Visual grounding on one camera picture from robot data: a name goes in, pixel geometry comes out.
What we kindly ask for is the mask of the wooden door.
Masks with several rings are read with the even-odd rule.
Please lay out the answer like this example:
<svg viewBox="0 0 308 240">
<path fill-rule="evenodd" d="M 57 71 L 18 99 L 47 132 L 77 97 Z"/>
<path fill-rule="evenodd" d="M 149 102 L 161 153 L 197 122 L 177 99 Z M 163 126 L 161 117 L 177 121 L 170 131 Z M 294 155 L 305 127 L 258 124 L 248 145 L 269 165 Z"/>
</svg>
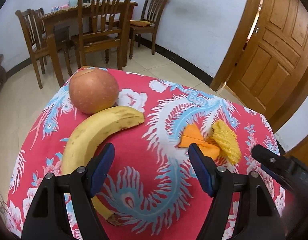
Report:
<svg viewBox="0 0 308 240">
<path fill-rule="evenodd" d="M 308 96 L 308 12 L 301 0 L 247 0 L 210 87 L 227 85 L 278 131 Z"/>
<path fill-rule="evenodd" d="M 308 155 L 308 134 L 291 150 L 289 150 L 285 156 L 295 157 L 299 160 L 303 160 Z"/>
</svg>

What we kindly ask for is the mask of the yellow foam net left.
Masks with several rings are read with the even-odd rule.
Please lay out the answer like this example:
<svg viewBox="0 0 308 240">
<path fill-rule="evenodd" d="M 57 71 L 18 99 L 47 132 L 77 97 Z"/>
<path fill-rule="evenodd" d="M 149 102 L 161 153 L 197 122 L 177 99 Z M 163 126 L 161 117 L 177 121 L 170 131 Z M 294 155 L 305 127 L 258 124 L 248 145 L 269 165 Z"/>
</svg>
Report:
<svg viewBox="0 0 308 240">
<path fill-rule="evenodd" d="M 212 124 L 211 128 L 211 139 L 221 148 L 225 158 L 231 165 L 238 164 L 241 159 L 241 150 L 237 135 L 223 120 L 217 120 Z"/>
</svg>

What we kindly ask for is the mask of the yellow banana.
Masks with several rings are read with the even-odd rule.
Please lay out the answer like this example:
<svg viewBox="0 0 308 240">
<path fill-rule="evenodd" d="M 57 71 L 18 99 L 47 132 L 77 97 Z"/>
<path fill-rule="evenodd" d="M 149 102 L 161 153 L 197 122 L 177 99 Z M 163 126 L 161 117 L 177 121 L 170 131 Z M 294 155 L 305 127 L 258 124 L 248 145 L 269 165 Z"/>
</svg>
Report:
<svg viewBox="0 0 308 240">
<path fill-rule="evenodd" d="M 61 174 L 70 174 L 86 166 L 98 146 L 110 135 L 144 121 L 143 113 L 128 106 L 115 106 L 91 115 L 71 133 L 63 152 Z"/>
</svg>

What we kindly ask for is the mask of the orange candy wrapper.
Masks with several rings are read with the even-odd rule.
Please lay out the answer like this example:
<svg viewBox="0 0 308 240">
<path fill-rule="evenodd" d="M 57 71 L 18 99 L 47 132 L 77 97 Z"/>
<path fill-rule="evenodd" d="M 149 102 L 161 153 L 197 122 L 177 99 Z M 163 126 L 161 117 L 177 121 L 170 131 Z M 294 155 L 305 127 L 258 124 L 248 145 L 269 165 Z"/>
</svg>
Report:
<svg viewBox="0 0 308 240">
<path fill-rule="evenodd" d="M 187 148 L 191 144 L 196 144 L 204 156 L 211 157 L 213 160 L 216 160 L 221 152 L 214 141 L 204 139 L 196 124 L 185 126 L 177 147 Z"/>
</svg>

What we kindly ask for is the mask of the red apple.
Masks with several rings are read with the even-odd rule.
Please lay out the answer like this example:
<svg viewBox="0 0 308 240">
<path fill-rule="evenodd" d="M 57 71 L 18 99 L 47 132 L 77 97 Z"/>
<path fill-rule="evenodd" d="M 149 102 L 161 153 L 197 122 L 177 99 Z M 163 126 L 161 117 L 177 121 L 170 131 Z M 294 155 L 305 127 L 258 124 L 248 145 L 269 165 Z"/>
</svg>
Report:
<svg viewBox="0 0 308 240">
<path fill-rule="evenodd" d="M 72 104 L 82 113 L 95 114 L 112 107 L 119 95 L 119 84 L 114 76 L 100 68 L 84 68 L 69 82 Z"/>
</svg>

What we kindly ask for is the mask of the left wooden chair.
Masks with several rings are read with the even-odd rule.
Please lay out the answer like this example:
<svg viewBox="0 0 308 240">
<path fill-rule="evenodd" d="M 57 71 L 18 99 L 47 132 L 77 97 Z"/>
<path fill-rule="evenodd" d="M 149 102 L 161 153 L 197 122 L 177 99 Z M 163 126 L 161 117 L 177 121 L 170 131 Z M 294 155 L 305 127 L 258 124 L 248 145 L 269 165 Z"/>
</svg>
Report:
<svg viewBox="0 0 308 240">
<path fill-rule="evenodd" d="M 46 42 L 45 24 L 44 21 L 41 20 L 44 14 L 42 8 L 38 10 L 27 9 L 26 11 L 15 11 L 15 15 L 18 17 L 21 24 L 26 46 L 40 89 L 42 89 L 40 74 L 45 74 L 45 65 L 47 65 L 46 57 L 50 55 Z M 54 35 L 57 51 L 63 52 L 68 74 L 72 76 L 69 57 L 69 50 L 71 48 L 69 27 L 62 27 L 54 30 Z"/>
</svg>

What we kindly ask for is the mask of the wooden chair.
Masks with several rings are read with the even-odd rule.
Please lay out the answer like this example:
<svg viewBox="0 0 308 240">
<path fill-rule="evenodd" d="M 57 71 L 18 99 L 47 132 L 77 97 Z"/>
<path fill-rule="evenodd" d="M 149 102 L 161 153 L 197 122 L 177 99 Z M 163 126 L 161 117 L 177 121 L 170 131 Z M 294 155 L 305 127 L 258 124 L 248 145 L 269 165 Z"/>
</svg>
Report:
<svg viewBox="0 0 308 240">
<path fill-rule="evenodd" d="M 131 0 L 78 0 L 78 35 L 71 40 L 75 48 L 78 68 L 87 64 L 86 55 L 116 49 L 117 68 L 123 69 L 123 36 L 126 33 L 128 9 Z"/>
<path fill-rule="evenodd" d="M 130 20 L 129 59 L 133 58 L 135 38 L 140 40 L 142 34 L 152 34 L 151 52 L 155 54 L 156 37 L 159 23 L 168 0 L 145 0 L 140 20 Z"/>
<path fill-rule="evenodd" d="M 26 46 L 40 89 L 42 89 L 40 74 L 45 74 L 45 65 L 47 65 L 46 57 L 50 55 L 46 42 L 45 24 L 44 21 L 41 20 L 44 14 L 42 8 L 38 10 L 27 9 L 26 11 L 15 11 L 15 15 L 18 17 L 21 24 Z M 69 27 L 62 27 L 54 30 L 54 35 L 57 51 L 63 52 L 68 74 L 72 76 L 69 57 L 69 50 L 71 48 Z"/>
</svg>

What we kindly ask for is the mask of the yellow seat cushion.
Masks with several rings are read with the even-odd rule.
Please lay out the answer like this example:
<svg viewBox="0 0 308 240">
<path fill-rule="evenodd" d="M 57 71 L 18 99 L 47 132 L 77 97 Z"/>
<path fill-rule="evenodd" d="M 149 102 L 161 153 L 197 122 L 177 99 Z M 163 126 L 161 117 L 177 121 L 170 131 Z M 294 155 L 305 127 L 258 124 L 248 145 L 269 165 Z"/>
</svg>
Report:
<svg viewBox="0 0 308 240">
<path fill-rule="evenodd" d="M 136 26 L 136 27 L 148 27 L 152 23 L 144 20 L 130 20 L 130 25 Z"/>
</svg>

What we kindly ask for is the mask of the near wooden chair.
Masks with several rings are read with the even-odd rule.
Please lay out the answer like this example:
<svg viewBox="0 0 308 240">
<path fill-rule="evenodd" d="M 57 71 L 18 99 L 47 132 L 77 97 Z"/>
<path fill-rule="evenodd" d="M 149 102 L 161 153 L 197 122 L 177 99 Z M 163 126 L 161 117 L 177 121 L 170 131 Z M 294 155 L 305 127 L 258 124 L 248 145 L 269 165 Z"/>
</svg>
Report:
<svg viewBox="0 0 308 240">
<path fill-rule="evenodd" d="M 116 49 L 117 68 L 123 69 L 123 36 L 126 33 L 128 9 L 131 0 L 78 0 L 78 35 L 71 40 L 75 48 L 78 68 L 87 64 L 86 55 Z"/>
</svg>

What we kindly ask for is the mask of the far wooden chair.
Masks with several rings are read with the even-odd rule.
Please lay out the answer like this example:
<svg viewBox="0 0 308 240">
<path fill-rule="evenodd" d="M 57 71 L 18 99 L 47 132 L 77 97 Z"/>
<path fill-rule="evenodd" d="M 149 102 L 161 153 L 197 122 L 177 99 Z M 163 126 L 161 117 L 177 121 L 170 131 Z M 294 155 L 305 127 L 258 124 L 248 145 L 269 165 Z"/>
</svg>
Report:
<svg viewBox="0 0 308 240">
<path fill-rule="evenodd" d="M 159 23 L 168 0 L 145 0 L 140 20 L 130 20 L 129 59 L 133 58 L 135 38 L 140 40 L 142 34 L 152 34 L 151 52 L 155 54 L 156 37 Z"/>
</svg>

